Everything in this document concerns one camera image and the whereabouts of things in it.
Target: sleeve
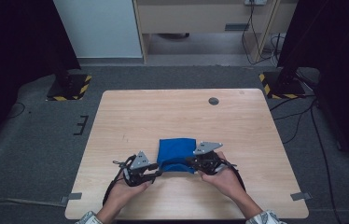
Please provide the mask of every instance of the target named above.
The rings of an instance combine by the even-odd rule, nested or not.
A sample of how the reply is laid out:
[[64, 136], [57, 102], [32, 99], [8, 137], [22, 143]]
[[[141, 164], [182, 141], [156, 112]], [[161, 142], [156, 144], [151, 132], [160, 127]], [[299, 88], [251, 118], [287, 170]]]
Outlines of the sleeve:
[[276, 214], [267, 210], [246, 221], [246, 224], [286, 224], [277, 218]]
[[76, 224], [103, 224], [92, 211], [84, 215]]

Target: power strip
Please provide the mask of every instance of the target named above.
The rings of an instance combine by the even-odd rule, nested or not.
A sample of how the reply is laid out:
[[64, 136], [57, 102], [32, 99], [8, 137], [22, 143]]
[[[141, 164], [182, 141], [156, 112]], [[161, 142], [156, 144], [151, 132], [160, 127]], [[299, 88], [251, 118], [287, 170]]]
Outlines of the power strip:
[[267, 0], [244, 0], [244, 4], [247, 6], [265, 6], [267, 5]]

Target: wooden table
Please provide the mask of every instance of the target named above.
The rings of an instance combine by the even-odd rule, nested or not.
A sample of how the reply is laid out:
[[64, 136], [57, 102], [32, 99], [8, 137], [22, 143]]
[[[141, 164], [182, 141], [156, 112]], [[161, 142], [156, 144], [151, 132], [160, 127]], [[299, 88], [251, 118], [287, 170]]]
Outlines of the wooden table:
[[[218, 105], [210, 105], [216, 97]], [[262, 209], [281, 218], [304, 218], [300, 192], [264, 95], [257, 89], [106, 91], [93, 123], [65, 215], [81, 218], [98, 212], [110, 181], [125, 161], [144, 150], [151, 162], [159, 140], [189, 137], [220, 142], [219, 150], [237, 164], [247, 192]], [[236, 205], [189, 173], [164, 173], [134, 198], [118, 219], [237, 219]]]

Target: wall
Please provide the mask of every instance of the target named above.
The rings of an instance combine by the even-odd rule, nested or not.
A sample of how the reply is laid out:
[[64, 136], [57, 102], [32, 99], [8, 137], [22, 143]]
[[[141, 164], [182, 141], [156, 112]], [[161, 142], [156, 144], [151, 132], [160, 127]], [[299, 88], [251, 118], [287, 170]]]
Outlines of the wall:
[[78, 58], [142, 58], [132, 0], [54, 0]]

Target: blue cloth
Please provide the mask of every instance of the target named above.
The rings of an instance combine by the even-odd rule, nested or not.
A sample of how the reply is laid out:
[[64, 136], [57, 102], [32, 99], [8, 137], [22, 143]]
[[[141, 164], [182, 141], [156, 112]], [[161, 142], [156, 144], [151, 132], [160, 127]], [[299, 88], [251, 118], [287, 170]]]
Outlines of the blue cloth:
[[196, 140], [192, 138], [160, 139], [157, 163], [163, 172], [190, 172], [195, 170], [188, 167], [186, 157], [193, 157]]

